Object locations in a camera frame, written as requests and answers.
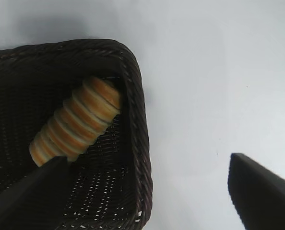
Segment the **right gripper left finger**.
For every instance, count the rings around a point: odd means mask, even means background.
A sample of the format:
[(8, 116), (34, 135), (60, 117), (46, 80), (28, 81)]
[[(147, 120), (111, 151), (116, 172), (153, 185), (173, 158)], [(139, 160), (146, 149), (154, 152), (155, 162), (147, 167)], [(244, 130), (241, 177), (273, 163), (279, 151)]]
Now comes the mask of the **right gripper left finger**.
[(0, 194), (0, 230), (54, 230), (67, 195), (67, 159), (52, 158)]

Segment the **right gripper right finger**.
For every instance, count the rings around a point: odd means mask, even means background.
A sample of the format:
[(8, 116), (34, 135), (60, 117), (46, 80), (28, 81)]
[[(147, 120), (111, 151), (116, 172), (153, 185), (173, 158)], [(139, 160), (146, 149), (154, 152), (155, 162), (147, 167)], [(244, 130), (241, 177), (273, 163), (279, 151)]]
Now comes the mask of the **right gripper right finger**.
[(247, 230), (285, 230), (285, 180), (242, 153), (230, 156), (228, 191)]

